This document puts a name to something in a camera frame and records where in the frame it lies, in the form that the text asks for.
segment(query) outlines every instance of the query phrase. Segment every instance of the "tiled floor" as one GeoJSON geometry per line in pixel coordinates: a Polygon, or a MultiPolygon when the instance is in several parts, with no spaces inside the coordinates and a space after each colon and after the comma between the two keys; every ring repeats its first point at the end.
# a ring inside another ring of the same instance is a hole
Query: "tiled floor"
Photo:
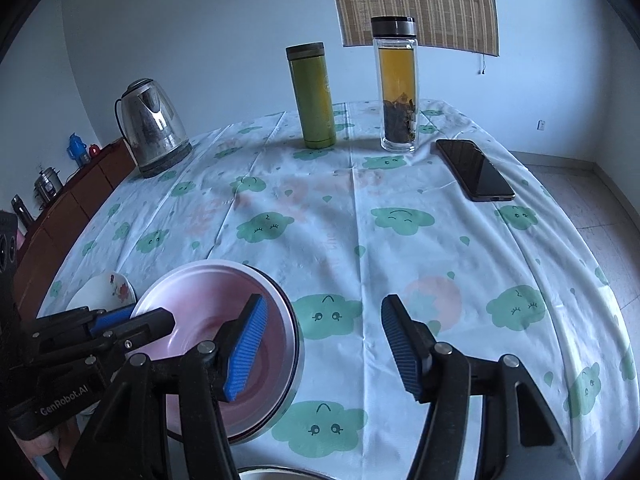
{"type": "Polygon", "coordinates": [[[640,232],[591,171],[528,168],[574,223],[609,280],[640,372],[640,232]]]}

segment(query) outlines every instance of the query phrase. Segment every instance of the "table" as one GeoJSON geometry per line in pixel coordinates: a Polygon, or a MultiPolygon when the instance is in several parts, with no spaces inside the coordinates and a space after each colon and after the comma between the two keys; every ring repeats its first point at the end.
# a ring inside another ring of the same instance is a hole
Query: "table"
{"type": "MultiPolygon", "coordinates": [[[[148,180],[134,172],[118,186],[40,315],[63,310],[105,270],[126,275],[140,297],[193,260],[257,267],[293,301],[305,368],[274,428],[234,447],[238,466],[395,479],[409,469],[427,409],[402,388],[380,324],[382,298],[396,293],[461,352],[517,355],[583,477],[604,478],[640,422],[633,355],[607,279],[551,195],[503,146],[442,101],[422,101],[420,110],[411,155],[380,148],[377,102],[334,105],[338,142],[324,150],[305,149],[295,112],[196,137],[174,168],[148,180]],[[516,199],[466,199],[437,138],[472,139],[516,199]]],[[[472,399],[461,478],[473,475],[480,412],[472,399]]]]}

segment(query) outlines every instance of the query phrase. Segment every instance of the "electric kettle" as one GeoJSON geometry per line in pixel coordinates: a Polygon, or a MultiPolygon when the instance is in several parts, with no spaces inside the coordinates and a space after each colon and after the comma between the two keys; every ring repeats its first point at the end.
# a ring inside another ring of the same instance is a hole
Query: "electric kettle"
{"type": "Polygon", "coordinates": [[[153,79],[138,79],[117,99],[114,112],[120,133],[144,178],[162,173],[191,152],[191,143],[174,106],[153,79]],[[122,104],[122,124],[118,117],[122,104]]]}

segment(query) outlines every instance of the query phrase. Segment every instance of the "smartphone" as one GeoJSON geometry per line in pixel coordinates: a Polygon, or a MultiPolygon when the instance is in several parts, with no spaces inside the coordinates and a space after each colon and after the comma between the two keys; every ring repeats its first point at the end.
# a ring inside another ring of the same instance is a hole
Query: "smartphone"
{"type": "Polygon", "coordinates": [[[516,194],[472,140],[436,140],[462,189],[475,202],[513,200],[516,194]]]}

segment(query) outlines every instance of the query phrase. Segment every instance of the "green thermos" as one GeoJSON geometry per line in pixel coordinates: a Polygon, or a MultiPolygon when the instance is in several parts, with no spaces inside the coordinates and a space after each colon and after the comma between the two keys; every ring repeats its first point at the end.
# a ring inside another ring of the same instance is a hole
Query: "green thermos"
{"type": "Polygon", "coordinates": [[[287,47],[287,59],[305,146],[316,150],[333,146],[334,108],[324,62],[324,43],[287,47]]]}

